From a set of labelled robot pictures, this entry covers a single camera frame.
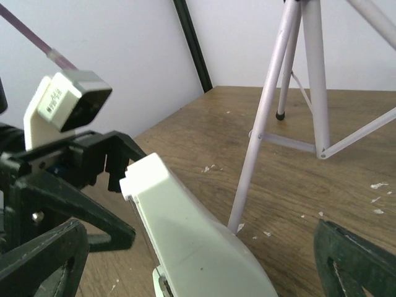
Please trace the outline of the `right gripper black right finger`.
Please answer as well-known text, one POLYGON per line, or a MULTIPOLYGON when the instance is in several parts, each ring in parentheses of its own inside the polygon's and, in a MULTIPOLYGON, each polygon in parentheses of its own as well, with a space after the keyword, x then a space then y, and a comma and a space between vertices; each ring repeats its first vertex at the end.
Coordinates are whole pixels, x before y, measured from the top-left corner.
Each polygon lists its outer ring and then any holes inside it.
POLYGON ((326 296, 395 296, 395 254, 332 221, 319 220, 314 257, 326 296))

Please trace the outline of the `white metronome body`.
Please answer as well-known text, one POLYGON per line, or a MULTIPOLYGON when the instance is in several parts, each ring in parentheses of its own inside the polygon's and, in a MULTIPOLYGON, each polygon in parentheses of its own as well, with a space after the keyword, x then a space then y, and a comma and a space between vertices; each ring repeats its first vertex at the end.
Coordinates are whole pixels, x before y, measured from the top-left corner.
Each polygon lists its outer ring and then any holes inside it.
POLYGON ((152 249, 154 296, 276 296, 264 268, 151 153, 126 168, 119 182, 152 249))

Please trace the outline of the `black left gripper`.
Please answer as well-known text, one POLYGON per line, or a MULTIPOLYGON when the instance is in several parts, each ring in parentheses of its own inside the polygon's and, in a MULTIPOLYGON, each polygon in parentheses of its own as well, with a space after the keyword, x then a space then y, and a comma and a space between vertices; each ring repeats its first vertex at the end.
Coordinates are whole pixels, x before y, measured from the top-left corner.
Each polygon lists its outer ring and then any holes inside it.
POLYGON ((133 227, 75 187, 93 186, 106 172, 108 190, 121 192, 119 180, 129 161, 146 156, 129 135, 118 131, 87 131, 33 150, 2 153, 1 190, 11 186, 10 201, 16 208, 9 224, 15 241, 26 243, 77 218, 103 231, 88 235, 91 251, 130 249, 136 236, 133 227))

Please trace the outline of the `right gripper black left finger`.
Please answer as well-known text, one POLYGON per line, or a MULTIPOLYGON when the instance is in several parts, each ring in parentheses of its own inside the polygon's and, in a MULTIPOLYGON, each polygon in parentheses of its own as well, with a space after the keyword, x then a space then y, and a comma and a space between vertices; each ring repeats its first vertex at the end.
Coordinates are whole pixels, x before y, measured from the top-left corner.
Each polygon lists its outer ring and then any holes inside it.
POLYGON ((1 296, 75 296, 88 252, 76 219, 39 235, 1 255, 1 296))

